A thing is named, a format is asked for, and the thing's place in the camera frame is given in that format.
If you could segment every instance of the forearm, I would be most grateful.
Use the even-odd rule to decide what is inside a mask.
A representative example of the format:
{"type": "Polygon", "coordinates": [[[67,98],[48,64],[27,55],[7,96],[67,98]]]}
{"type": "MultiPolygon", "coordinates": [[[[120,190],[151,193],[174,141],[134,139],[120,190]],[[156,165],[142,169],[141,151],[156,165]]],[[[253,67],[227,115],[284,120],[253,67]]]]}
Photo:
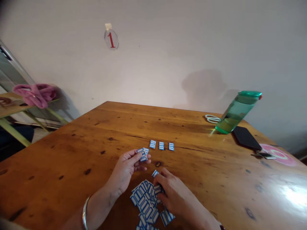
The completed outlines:
{"type": "Polygon", "coordinates": [[[218,221],[201,203],[194,205],[194,209],[186,216],[187,221],[197,230],[220,230],[218,221]]]}
{"type": "MultiPolygon", "coordinates": [[[[112,189],[106,183],[104,187],[91,196],[86,209],[88,230],[96,230],[104,222],[119,195],[118,191],[112,189]]],[[[82,213],[83,207],[65,223],[61,230],[84,230],[82,213]]]]}

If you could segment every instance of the floor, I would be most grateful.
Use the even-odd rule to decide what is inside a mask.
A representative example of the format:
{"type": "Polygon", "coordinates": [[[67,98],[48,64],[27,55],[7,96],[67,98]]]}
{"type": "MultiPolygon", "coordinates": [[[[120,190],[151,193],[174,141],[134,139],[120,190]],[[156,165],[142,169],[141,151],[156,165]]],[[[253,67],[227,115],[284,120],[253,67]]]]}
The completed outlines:
{"type": "Polygon", "coordinates": [[[34,136],[33,136],[33,140],[32,143],[35,143],[37,141],[39,141],[40,139],[42,139],[43,137],[49,135],[50,133],[52,133],[53,131],[50,132],[46,132],[45,130],[43,130],[42,128],[35,128],[34,129],[34,136]]]}

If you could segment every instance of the pink towel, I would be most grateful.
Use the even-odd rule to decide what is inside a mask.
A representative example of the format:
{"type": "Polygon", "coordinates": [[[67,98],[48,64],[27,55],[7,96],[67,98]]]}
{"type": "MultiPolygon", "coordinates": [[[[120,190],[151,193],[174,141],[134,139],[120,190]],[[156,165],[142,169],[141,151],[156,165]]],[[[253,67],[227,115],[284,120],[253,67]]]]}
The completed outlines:
{"type": "Polygon", "coordinates": [[[56,97],[54,87],[48,84],[16,85],[13,92],[22,96],[26,104],[36,105],[40,109],[47,108],[47,102],[56,97]]]}

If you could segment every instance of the wrist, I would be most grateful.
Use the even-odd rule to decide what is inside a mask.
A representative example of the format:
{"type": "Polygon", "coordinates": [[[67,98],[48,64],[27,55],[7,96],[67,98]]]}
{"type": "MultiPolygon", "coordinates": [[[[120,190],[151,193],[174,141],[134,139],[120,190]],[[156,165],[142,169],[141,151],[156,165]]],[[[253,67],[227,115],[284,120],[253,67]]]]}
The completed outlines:
{"type": "Polygon", "coordinates": [[[199,230],[220,230],[220,225],[214,216],[198,201],[187,215],[188,222],[199,230]]]}
{"type": "Polygon", "coordinates": [[[115,186],[113,183],[109,181],[104,185],[104,187],[102,187],[102,190],[104,193],[107,193],[110,196],[111,200],[115,199],[115,201],[122,194],[122,191],[117,186],[115,186]]]}

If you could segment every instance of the black phone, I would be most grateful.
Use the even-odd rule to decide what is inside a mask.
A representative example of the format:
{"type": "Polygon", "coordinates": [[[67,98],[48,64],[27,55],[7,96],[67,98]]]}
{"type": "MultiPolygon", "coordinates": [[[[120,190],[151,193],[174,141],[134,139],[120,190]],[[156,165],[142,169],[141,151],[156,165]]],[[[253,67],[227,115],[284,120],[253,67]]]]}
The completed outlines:
{"type": "Polygon", "coordinates": [[[262,147],[247,128],[237,126],[232,134],[239,145],[252,150],[262,150],[262,147]]]}

